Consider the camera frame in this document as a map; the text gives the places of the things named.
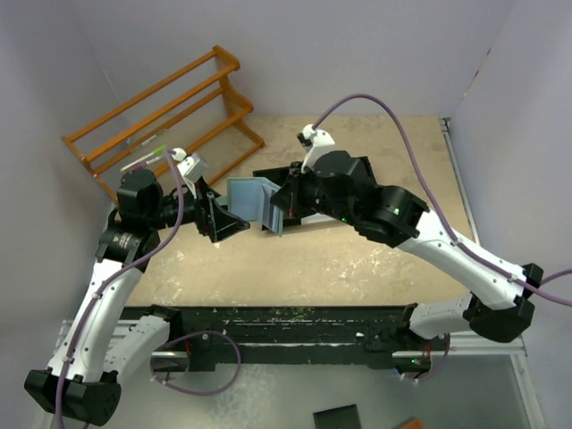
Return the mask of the black square plate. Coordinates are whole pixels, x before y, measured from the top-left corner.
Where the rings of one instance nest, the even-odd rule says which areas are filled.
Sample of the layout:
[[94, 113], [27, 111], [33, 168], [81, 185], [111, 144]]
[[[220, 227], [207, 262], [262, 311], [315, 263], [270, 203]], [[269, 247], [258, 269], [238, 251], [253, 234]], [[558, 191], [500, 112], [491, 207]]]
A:
[[356, 404], [330, 408], [313, 414], [315, 429], [361, 429]]

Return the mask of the orange brown object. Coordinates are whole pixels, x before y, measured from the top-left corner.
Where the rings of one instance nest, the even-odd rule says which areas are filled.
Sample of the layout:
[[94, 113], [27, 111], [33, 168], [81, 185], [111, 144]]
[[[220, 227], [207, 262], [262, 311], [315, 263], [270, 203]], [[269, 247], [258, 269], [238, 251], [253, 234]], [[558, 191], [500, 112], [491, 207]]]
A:
[[424, 429], [424, 425], [419, 418], [411, 417], [408, 420], [396, 425], [394, 429]]

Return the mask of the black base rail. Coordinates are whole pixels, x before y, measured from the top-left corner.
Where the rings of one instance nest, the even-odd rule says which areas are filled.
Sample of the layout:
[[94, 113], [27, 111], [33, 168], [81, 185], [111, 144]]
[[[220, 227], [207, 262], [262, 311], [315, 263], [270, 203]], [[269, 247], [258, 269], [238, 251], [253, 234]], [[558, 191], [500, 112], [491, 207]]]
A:
[[409, 306], [381, 307], [126, 307], [123, 321], [161, 315], [174, 323], [160, 349], [192, 372], [219, 364], [359, 365], [421, 376], [445, 350], [424, 340], [405, 321]]

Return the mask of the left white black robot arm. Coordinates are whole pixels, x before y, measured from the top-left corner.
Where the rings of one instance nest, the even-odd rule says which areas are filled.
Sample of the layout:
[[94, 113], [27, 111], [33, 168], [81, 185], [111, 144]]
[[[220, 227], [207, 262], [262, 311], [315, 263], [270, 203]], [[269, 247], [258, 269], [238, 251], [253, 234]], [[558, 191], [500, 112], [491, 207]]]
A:
[[218, 193], [199, 180], [192, 193], [179, 185], [170, 194], [153, 172], [122, 176], [118, 206], [99, 239], [90, 285], [62, 344], [43, 370], [29, 372], [25, 391], [58, 420], [102, 426], [112, 417], [122, 384], [160, 347], [183, 342], [181, 311], [153, 305], [119, 342], [110, 344], [126, 301], [167, 244], [159, 232], [194, 223], [213, 243], [245, 231], [247, 221], [218, 204]]

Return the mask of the mint green card holder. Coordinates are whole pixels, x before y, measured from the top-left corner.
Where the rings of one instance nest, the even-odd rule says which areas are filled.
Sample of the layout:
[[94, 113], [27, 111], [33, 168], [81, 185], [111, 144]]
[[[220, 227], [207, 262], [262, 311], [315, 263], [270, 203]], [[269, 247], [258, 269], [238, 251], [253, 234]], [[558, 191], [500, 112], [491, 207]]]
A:
[[244, 177], [230, 178], [226, 186], [222, 202], [230, 213], [282, 236], [283, 211], [271, 202], [278, 185], [264, 177]]

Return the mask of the orange wooden rack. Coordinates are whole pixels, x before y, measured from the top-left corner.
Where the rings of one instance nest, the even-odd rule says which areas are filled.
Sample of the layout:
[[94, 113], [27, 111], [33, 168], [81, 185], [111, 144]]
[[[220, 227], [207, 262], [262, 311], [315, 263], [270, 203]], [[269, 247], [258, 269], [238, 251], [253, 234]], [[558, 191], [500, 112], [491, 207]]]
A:
[[[217, 71], [207, 75], [197, 85], [187, 89], [135, 124], [129, 125], [125, 130], [96, 146], [90, 152], [84, 153], [78, 148], [77, 142], [88, 134], [98, 130], [111, 120], [141, 104], [160, 90], [173, 84], [176, 80], [210, 61], [215, 62]], [[153, 86], [115, 107], [92, 123], [73, 132], [71, 135], [63, 136], [62, 142], [71, 150], [104, 193], [115, 202], [117, 200], [116, 191], [105, 182], [103, 174], [123, 161], [135, 150], [146, 146], [152, 138], [159, 136], [162, 131], [169, 130], [220, 97], [223, 101], [225, 119], [216, 124], [211, 130], [200, 134], [195, 140], [186, 144], [184, 150], [190, 154], [202, 148], [210, 140], [230, 127], [235, 128], [243, 136], [251, 140], [253, 147], [215, 174], [210, 180], [214, 184], [256, 153], [257, 150], [265, 146], [263, 138], [244, 121], [248, 114], [254, 112], [254, 106], [250, 100], [233, 87], [229, 79], [229, 75], [239, 69], [240, 61], [235, 55], [221, 46], [213, 46], [206, 54], [159, 80]]]

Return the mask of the pens on rack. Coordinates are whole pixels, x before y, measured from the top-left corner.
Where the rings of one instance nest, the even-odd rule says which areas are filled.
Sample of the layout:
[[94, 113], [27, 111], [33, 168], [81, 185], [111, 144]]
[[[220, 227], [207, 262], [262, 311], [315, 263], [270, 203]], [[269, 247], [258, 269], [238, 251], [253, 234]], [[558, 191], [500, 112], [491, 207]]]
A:
[[163, 152], [164, 152], [164, 146], [158, 147], [154, 149], [152, 152], [136, 159], [135, 161], [129, 164], [126, 164], [121, 168], [120, 172], [127, 172], [128, 170], [136, 168], [138, 165], [141, 164], [145, 165], [148, 160], [155, 159], [157, 156], [161, 156]]

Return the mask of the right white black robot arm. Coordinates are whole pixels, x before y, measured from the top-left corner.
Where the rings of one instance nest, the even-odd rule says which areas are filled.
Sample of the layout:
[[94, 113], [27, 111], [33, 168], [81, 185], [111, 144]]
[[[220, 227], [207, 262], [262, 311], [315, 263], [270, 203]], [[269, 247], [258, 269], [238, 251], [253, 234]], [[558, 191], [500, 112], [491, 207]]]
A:
[[410, 191], [376, 182], [366, 157], [336, 150], [306, 169], [294, 162], [271, 202], [289, 217], [327, 215], [361, 236], [423, 259], [468, 292], [456, 299], [407, 307], [398, 327], [399, 343], [419, 349], [428, 340], [472, 331], [490, 341], [509, 343], [532, 323], [534, 304], [528, 287], [537, 288], [543, 271], [534, 264], [501, 263], [461, 234], [447, 232], [439, 216]]

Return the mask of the white plastic bin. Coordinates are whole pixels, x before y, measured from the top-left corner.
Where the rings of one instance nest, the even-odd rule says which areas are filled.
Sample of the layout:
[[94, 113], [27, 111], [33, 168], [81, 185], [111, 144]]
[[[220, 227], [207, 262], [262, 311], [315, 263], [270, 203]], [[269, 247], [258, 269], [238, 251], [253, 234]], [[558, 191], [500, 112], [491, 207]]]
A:
[[330, 216], [326, 215], [326, 214], [312, 214], [308, 217], [304, 217], [301, 220], [301, 224], [302, 225], [308, 225], [308, 224], [315, 224], [315, 223], [327, 223], [327, 222], [331, 222], [334, 221], [334, 218], [331, 218]]

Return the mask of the black bin with gold card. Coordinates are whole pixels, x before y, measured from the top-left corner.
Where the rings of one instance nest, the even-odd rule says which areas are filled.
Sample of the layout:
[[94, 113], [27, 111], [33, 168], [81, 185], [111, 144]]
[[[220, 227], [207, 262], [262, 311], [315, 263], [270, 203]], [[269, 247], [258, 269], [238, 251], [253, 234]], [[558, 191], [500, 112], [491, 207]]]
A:
[[367, 156], [356, 157], [357, 166], [354, 168], [353, 177], [365, 183], [376, 183], [374, 172]]

